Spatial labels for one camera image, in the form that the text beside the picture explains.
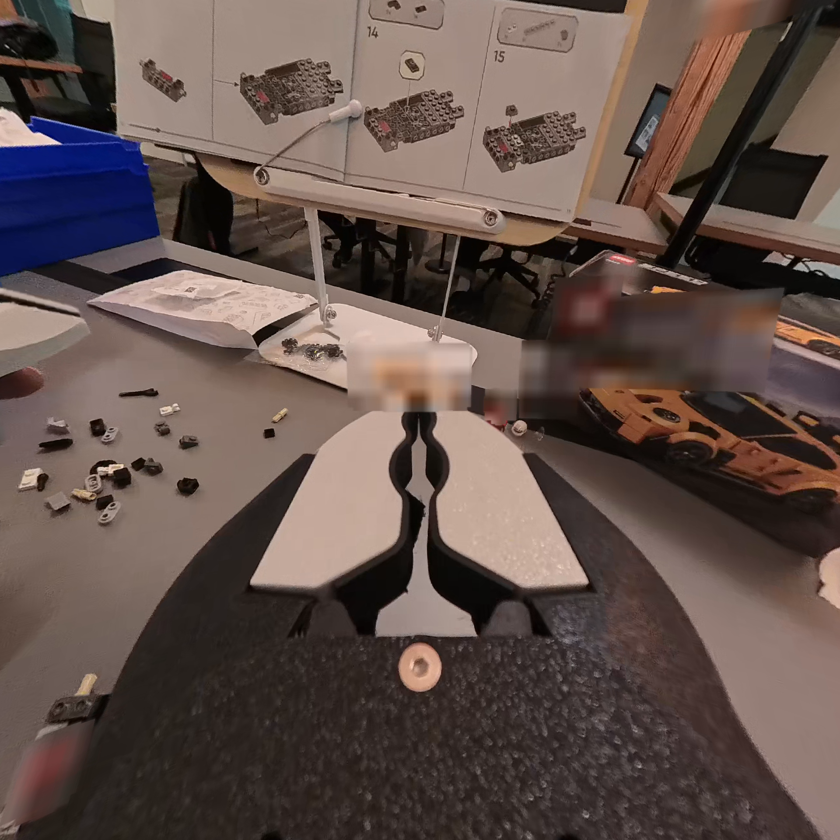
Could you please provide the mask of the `wood-edged office desk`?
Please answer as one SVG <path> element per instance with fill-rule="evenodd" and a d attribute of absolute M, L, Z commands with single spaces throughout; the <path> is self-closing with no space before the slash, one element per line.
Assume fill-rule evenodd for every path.
<path fill-rule="evenodd" d="M 591 197 L 560 236 L 653 256 L 664 254 L 668 246 L 663 230 L 642 208 Z"/>
<path fill-rule="evenodd" d="M 83 69 L 72 63 L 1 56 L 1 78 L 10 90 L 17 112 L 25 123 L 36 114 L 33 99 L 24 84 L 25 79 L 41 81 L 45 78 L 78 76 L 82 73 Z"/>
<path fill-rule="evenodd" d="M 839 230 L 812 222 L 713 204 L 697 236 L 839 265 Z"/>

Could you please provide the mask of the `brick building instruction booklet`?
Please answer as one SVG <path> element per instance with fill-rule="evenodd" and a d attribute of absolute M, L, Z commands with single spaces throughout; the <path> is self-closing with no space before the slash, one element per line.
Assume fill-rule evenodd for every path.
<path fill-rule="evenodd" d="M 116 2 L 118 126 L 560 222 L 581 201 L 635 22 L 568 2 Z"/>

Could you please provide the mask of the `black bag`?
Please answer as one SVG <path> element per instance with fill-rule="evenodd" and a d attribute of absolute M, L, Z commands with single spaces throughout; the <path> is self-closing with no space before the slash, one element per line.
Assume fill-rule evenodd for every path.
<path fill-rule="evenodd" d="M 41 24 L 28 18 L 1 18 L 1 56 L 46 61 L 58 54 L 55 38 Z"/>

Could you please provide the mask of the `black framed floor sign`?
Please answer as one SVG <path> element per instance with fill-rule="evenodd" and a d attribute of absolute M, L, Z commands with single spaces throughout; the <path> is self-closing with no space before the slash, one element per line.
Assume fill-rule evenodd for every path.
<path fill-rule="evenodd" d="M 644 158 L 665 114 L 671 93 L 670 87 L 659 83 L 654 85 L 625 148 L 625 156 L 635 160 Z"/>

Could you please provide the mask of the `printed white paper bag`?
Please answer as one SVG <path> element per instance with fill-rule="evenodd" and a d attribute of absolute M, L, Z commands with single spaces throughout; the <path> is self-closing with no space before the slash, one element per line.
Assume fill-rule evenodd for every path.
<path fill-rule="evenodd" d="M 60 145 L 49 136 L 32 130 L 18 114 L 1 108 L 1 148 L 21 149 Z"/>
<path fill-rule="evenodd" d="M 107 292 L 88 304 L 189 340 L 256 350 L 258 334 L 317 303 L 309 294 L 182 269 Z"/>

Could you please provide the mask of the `black backpack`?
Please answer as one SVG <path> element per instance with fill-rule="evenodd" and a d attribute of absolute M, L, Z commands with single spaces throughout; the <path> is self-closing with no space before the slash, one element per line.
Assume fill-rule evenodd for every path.
<path fill-rule="evenodd" d="M 190 181 L 182 184 L 172 239 L 231 256 L 234 209 L 233 194 L 200 168 Z"/>

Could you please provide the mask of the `person's left hand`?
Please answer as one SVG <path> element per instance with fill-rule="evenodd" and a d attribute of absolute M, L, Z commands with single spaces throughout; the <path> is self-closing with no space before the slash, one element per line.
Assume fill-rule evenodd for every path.
<path fill-rule="evenodd" d="M 9 401 L 37 393 L 45 383 L 45 377 L 35 367 L 28 366 L 8 373 L 0 379 L 0 399 Z"/>

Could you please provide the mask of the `blue plastic bin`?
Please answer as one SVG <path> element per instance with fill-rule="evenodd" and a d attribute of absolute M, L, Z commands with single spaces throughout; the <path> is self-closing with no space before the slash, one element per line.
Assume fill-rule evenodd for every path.
<path fill-rule="evenodd" d="M 161 234 L 140 144 L 33 117 L 54 143 L 1 152 L 1 274 L 131 245 Z"/>

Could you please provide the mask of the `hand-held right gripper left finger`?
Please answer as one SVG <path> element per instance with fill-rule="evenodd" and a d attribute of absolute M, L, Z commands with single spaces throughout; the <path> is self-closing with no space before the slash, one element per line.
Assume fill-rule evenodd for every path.
<path fill-rule="evenodd" d="M 413 576 L 421 504 L 406 488 L 417 431 L 415 413 L 370 412 L 323 444 L 249 587 L 338 602 L 358 634 L 375 634 Z"/>

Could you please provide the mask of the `grey axle brick assembly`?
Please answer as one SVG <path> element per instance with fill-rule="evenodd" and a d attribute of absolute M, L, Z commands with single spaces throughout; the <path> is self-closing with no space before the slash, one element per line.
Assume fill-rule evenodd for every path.
<path fill-rule="evenodd" d="M 97 693 L 97 683 L 98 675 L 86 674 L 74 694 L 54 701 L 47 713 L 46 722 L 57 726 L 98 720 L 109 703 L 110 694 Z"/>

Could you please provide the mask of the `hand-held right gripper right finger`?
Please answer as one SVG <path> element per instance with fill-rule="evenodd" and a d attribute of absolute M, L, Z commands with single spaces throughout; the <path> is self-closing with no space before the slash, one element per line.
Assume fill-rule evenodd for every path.
<path fill-rule="evenodd" d="M 482 416 L 420 416 L 428 509 L 427 569 L 477 635 L 548 632 L 537 601 L 590 593 L 592 583 L 525 455 Z"/>

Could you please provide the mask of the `clear plastic parts bag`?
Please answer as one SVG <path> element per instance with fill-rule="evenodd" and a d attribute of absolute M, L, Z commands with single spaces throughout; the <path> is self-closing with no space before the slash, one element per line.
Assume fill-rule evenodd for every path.
<path fill-rule="evenodd" d="M 277 368 L 300 373 L 347 391 L 347 346 L 320 334 L 267 338 L 257 348 L 260 359 Z"/>

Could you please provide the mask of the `wooden timber post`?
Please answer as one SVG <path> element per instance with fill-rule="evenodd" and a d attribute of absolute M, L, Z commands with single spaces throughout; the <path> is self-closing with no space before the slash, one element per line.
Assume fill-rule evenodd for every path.
<path fill-rule="evenodd" d="M 702 38 L 689 53 L 664 115 L 623 203 L 647 210 L 676 181 L 709 111 L 725 86 L 750 30 Z"/>

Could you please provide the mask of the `scattered small brick pieces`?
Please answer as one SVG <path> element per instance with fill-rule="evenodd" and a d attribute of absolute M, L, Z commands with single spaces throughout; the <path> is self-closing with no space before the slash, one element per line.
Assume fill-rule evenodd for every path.
<path fill-rule="evenodd" d="M 156 397 L 159 392 L 154 388 L 140 391 L 121 392 L 119 398 Z M 158 409 L 159 420 L 153 424 L 154 434 L 158 437 L 168 437 L 172 434 L 170 417 L 180 413 L 182 407 L 174 402 L 163 405 Z M 92 418 L 88 422 L 90 436 L 103 446 L 111 446 L 120 440 L 121 427 L 107 423 L 103 417 Z M 60 417 L 48 417 L 46 431 L 51 437 L 38 444 L 41 454 L 60 452 L 74 445 L 74 439 L 69 437 L 70 428 L 67 421 Z M 178 439 L 180 450 L 197 447 L 200 439 L 192 434 L 184 434 Z M 106 490 L 124 490 L 132 486 L 133 474 L 146 476 L 160 476 L 164 468 L 159 459 L 153 457 L 138 457 L 128 464 L 113 458 L 103 458 L 95 462 L 84 475 L 81 487 L 75 487 L 69 493 L 56 491 L 51 496 L 45 496 L 42 504 L 52 515 L 60 515 L 71 509 L 73 501 L 92 506 L 97 513 L 97 524 L 100 527 L 112 525 L 120 517 L 123 509 L 121 500 Z M 49 487 L 50 475 L 41 467 L 30 467 L 22 470 L 17 482 L 18 493 L 31 492 L 46 493 Z M 190 497 L 200 488 L 200 482 L 189 476 L 178 479 L 175 491 L 179 496 Z"/>

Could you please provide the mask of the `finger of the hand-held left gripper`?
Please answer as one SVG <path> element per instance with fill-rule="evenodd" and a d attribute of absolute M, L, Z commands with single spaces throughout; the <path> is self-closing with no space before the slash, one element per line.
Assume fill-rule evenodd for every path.
<path fill-rule="evenodd" d="M 2 377 L 36 367 L 89 333 L 76 308 L 1 289 Z"/>

